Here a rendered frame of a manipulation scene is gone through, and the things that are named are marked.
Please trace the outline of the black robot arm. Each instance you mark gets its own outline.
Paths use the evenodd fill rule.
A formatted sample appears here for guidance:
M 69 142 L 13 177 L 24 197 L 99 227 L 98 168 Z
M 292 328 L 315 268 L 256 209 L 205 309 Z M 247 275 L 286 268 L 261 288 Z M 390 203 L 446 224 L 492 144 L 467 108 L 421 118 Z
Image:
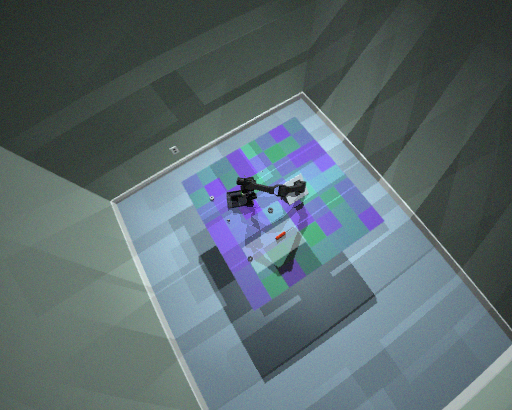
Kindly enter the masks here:
M 288 193 L 291 193 L 291 192 L 296 192 L 296 191 L 298 191 L 299 193 L 305 192 L 307 182 L 301 181 L 299 179 L 294 182 L 294 186 L 286 186 L 283 184 L 277 184 L 275 186 L 265 186 L 265 185 L 257 184 L 256 180 L 238 177 L 236 183 L 237 183 L 237 185 L 241 185 L 240 188 L 241 188 L 241 192 L 243 194 L 245 194 L 247 191 L 249 192 L 249 190 L 253 190 L 253 189 L 267 192 L 269 194 L 274 194 L 274 189 L 279 187 L 278 195 L 276 195 L 276 194 L 274 194 L 274 195 L 276 195 L 277 197 L 284 197 L 284 196 L 287 196 Z

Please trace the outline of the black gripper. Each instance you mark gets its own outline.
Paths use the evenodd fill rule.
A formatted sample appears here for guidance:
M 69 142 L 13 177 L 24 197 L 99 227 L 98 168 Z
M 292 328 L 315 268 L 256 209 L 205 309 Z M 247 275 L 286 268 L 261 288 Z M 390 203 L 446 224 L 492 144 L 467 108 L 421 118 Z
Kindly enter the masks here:
M 247 177 L 247 179 L 253 179 L 253 180 L 254 180 L 254 177 Z M 255 189 L 253 189 L 253 190 L 249 190 L 249 191 L 251 191 L 251 193 L 252 193 L 252 194 L 249 194 L 249 199 L 250 199 L 250 200 L 251 200 L 251 199 L 256 199 L 256 198 L 257 198 L 256 193 L 254 193 L 254 190 L 255 190 Z

